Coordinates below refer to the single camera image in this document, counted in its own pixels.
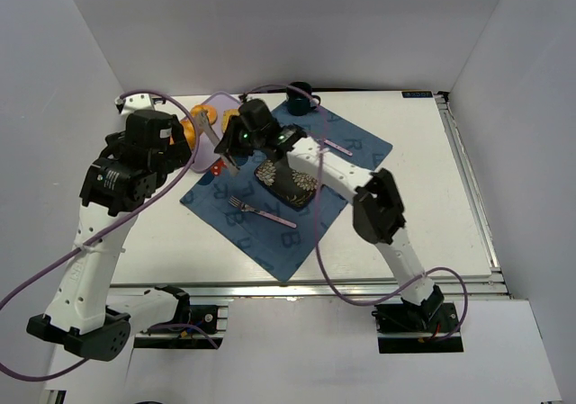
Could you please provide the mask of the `metal tongs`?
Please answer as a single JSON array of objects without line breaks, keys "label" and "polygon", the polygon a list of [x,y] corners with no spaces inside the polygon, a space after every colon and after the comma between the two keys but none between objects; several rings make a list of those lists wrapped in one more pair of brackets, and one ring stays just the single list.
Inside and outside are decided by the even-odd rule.
[{"label": "metal tongs", "polygon": [[[220,144],[221,139],[218,137],[212,128],[212,125],[210,124],[208,112],[201,110],[194,116],[194,119],[198,122],[199,129],[206,135],[211,144],[216,148]],[[235,177],[239,173],[239,166],[234,158],[228,152],[220,153],[220,158],[228,168],[230,175]]]}]

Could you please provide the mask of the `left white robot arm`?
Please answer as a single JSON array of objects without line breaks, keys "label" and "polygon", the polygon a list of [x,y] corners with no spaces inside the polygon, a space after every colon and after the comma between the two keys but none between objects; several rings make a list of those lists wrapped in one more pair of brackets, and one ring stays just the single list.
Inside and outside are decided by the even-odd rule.
[{"label": "left white robot arm", "polygon": [[111,361],[139,332],[186,322],[190,301],[185,291],[163,284],[133,301],[106,302],[136,210],[191,156],[183,126],[174,115],[137,110],[105,142],[80,192],[77,252],[53,301],[27,325],[30,335],[98,361]]}]

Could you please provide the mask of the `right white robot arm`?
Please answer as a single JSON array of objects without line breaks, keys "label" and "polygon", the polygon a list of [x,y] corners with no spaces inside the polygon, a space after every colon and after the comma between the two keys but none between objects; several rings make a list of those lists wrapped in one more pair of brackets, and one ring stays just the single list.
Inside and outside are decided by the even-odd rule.
[{"label": "right white robot arm", "polygon": [[439,287],[427,276],[406,229],[404,205],[390,171],[356,166],[327,150],[295,124],[281,125],[267,105],[253,99],[240,105],[215,152],[247,157],[260,151],[273,162],[314,177],[343,197],[353,212],[353,228],[374,245],[400,286],[402,317],[408,328],[424,331],[444,302]]}]

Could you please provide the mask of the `toast slice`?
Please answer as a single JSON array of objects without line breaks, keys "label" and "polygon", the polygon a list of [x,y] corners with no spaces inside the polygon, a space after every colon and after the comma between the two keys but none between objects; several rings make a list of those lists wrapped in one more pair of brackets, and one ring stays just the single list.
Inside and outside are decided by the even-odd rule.
[{"label": "toast slice", "polygon": [[237,116],[239,116],[239,110],[238,109],[228,109],[228,110],[223,112],[222,122],[221,122],[221,129],[223,132],[225,132],[226,129],[228,128],[230,120],[233,119],[234,117],[237,117]]}]

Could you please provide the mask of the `glazed bagel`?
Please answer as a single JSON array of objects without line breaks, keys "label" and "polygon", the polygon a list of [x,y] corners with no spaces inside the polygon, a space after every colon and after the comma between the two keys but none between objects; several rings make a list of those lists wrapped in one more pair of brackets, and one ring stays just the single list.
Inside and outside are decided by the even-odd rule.
[{"label": "glazed bagel", "polygon": [[194,123],[197,127],[203,128],[206,126],[213,125],[218,119],[217,110],[209,104],[197,104],[191,110],[190,114]]}]

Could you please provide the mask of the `dark green mug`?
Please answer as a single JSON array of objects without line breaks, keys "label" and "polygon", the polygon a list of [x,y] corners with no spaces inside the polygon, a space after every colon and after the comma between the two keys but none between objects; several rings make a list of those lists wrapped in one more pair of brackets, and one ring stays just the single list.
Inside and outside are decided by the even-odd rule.
[{"label": "dark green mug", "polygon": [[286,89],[287,111],[293,116],[304,116],[318,109],[321,98],[313,94],[312,86],[306,82],[292,82]]}]

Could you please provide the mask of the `lavender tray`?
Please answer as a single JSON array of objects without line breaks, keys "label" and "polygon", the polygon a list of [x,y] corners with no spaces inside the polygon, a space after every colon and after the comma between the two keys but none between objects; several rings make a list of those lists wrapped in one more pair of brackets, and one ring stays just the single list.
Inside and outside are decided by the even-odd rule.
[{"label": "lavender tray", "polygon": [[[223,137],[223,131],[221,129],[221,122],[223,112],[228,109],[238,109],[239,100],[230,94],[224,92],[218,92],[209,96],[206,100],[199,104],[209,104],[212,105],[218,112],[218,119],[212,125],[212,128],[221,139]],[[183,117],[181,121],[189,121],[187,117]],[[195,156],[194,162],[191,169],[195,173],[203,173],[210,170],[211,167],[221,158],[220,155],[214,152],[214,146],[211,144],[206,135],[199,129],[196,132],[196,150],[197,154]]]}]

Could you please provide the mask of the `croissant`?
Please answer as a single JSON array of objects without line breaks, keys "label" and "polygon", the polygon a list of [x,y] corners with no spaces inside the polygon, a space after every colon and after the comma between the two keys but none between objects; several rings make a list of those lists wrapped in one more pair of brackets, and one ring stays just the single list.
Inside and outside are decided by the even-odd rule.
[{"label": "croissant", "polygon": [[190,149],[195,148],[196,132],[194,126],[190,121],[172,121],[169,145],[172,146],[184,140]]}]

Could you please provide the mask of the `black floral square plate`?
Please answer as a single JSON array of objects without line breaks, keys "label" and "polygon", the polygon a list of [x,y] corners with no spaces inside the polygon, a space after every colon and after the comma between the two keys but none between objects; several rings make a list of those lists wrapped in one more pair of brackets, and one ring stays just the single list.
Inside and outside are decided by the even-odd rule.
[{"label": "black floral square plate", "polygon": [[296,211],[311,202],[318,188],[318,181],[313,176],[268,158],[256,167],[254,176],[277,200]]}]

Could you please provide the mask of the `blue letter placemat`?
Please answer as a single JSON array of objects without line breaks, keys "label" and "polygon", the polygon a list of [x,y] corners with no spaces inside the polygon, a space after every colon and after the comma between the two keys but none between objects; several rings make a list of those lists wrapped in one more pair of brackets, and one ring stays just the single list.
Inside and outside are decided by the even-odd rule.
[{"label": "blue letter placemat", "polygon": [[[282,125],[297,124],[314,139],[326,138],[350,150],[352,157],[330,148],[336,155],[356,166],[374,170],[392,151],[391,143],[330,110],[318,110],[295,117],[288,113],[285,104],[280,104],[273,109],[272,114]],[[313,231],[317,229],[325,234],[347,206],[347,201],[333,190],[325,188],[318,213],[313,211],[314,197],[299,211],[282,204],[254,176],[254,170],[265,159],[261,152],[251,157],[238,158],[240,172],[235,177],[230,176],[228,171],[220,175],[206,172],[180,202],[276,280],[286,282],[314,249],[317,237]],[[290,229],[256,214],[242,212],[229,204],[231,196],[256,209],[294,222],[297,228]]]}]

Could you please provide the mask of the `right table label sticker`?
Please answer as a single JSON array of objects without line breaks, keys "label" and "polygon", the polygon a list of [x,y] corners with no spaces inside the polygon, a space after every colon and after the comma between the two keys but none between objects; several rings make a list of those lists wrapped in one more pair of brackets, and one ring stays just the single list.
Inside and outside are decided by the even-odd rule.
[{"label": "right table label sticker", "polygon": [[421,98],[434,97],[434,94],[431,91],[424,91],[424,90],[402,91],[401,95],[405,99],[421,99]]}]

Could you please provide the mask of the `pink handled fork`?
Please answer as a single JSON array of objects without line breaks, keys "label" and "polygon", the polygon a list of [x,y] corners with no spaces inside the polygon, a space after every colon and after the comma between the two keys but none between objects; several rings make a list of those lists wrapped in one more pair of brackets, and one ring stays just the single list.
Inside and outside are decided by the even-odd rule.
[{"label": "pink handled fork", "polygon": [[266,211],[261,211],[259,209],[256,209],[253,206],[248,205],[247,203],[241,201],[240,199],[238,199],[237,197],[231,196],[229,198],[229,204],[232,205],[233,207],[239,209],[242,212],[247,212],[247,213],[253,213],[256,214],[258,216],[264,217],[268,220],[277,222],[279,224],[284,225],[285,227],[288,227],[290,229],[296,229],[297,228],[297,224],[294,222],[291,222],[289,220],[283,219],[277,215],[274,215],[270,212],[266,212]]}]

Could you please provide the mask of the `pink handled knife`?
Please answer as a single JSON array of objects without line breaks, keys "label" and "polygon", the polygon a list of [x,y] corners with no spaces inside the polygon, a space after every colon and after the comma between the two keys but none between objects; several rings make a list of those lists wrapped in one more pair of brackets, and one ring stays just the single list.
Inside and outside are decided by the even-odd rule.
[{"label": "pink handled knife", "polygon": [[324,140],[323,140],[323,143],[324,143],[326,146],[329,146],[330,148],[333,148],[333,149],[335,149],[335,150],[337,150],[337,151],[339,151],[339,152],[341,152],[341,153],[343,153],[343,154],[345,154],[345,155],[347,155],[347,156],[349,156],[349,157],[352,157],[352,156],[353,156],[353,153],[352,153],[350,150],[339,146],[337,143],[335,143],[335,142],[333,142],[333,141],[331,141],[331,140],[329,140],[329,139],[324,139]]}]

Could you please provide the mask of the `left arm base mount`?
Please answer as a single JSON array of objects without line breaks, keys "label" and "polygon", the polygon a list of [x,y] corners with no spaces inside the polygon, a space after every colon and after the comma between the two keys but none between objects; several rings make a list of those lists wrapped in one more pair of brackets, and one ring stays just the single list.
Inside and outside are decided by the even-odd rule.
[{"label": "left arm base mount", "polygon": [[183,289],[172,285],[154,288],[176,301],[175,315],[162,327],[138,333],[134,347],[142,349],[217,349],[227,327],[228,308],[214,303],[193,302]]}]

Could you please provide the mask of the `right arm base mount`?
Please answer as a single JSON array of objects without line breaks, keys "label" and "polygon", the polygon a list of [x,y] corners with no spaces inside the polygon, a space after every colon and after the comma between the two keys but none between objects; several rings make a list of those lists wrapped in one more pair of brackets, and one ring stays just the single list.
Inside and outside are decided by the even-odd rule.
[{"label": "right arm base mount", "polygon": [[429,322],[409,316],[401,303],[373,308],[381,355],[462,353],[464,344],[453,303],[444,303]]}]

